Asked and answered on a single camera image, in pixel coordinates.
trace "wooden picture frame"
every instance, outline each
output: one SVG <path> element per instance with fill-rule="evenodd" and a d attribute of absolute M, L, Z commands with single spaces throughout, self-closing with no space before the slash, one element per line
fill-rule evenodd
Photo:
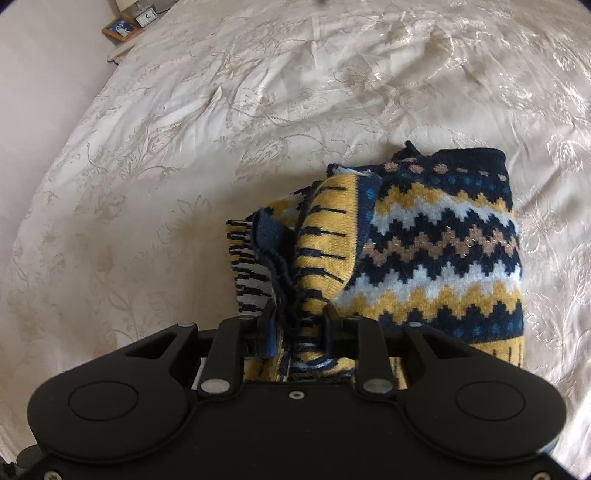
<path fill-rule="evenodd" d="M 124 42 L 130 38 L 134 38 L 137 34 L 139 34 L 140 30 L 141 27 L 135 21 L 135 19 L 132 19 L 127 15 L 121 15 L 105 26 L 102 32 L 109 38 L 114 38 L 115 40 Z"/>

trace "metal screw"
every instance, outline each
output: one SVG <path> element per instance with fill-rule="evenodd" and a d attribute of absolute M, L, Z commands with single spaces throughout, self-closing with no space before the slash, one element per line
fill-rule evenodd
<path fill-rule="evenodd" d="M 363 383 L 363 389 L 369 393 L 377 393 L 383 395 L 394 388 L 390 380 L 385 378 L 372 378 Z"/>
<path fill-rule="evenodd" d="M 49 470 L 43 474 L 43 480 L 62 480 L 62 478 L 59 473 Z"/>
<path fill-rule="evenodd" d="M 299 391 L 299 390 L 294 390 L 293 392 L 290 392 L 290 395 L 289 395 L 289 397 L 292 400 L 301 400 L 305 396 L 306 396 L 306 394 L 304 392 Z"/>
<path fill-rule="evenodd" d="M 219 395 L 230 390 L 230 382 L 223 378 L 208 378 L 201 384 L 201 390 L 211 395 Z"/>

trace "white bedspread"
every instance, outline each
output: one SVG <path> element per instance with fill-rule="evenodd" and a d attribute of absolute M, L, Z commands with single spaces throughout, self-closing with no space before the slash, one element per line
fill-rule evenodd
<path fill-rule="evenodd" d="M 23 221 L 0 301 L 1 453 L 33 442 L 25 409 L 46 378 L 234 314 L 225 220 L 411 140 L 506 152 L 526 367 L 568 404 L 556 458 L 588 474 L 589 24 L 575 0 L 181 0 L 93 102 Z"/>

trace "knitted sweater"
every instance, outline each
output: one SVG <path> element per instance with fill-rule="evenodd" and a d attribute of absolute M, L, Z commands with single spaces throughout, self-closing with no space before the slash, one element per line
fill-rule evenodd
<path fill-rule="evenodd" d="M 423 156 L 407 142 L 388 163 L 331 164 L 326 180 L 230 220 L 241 313 L 277 304 L 272 358 L 247 362 L 246 377 L 351 376 L 351 359 L 322 351 L 328 302 L 384 330 L 428 323 L 521 365 L 518 228 L 504 162 L 490 148 Z"/>

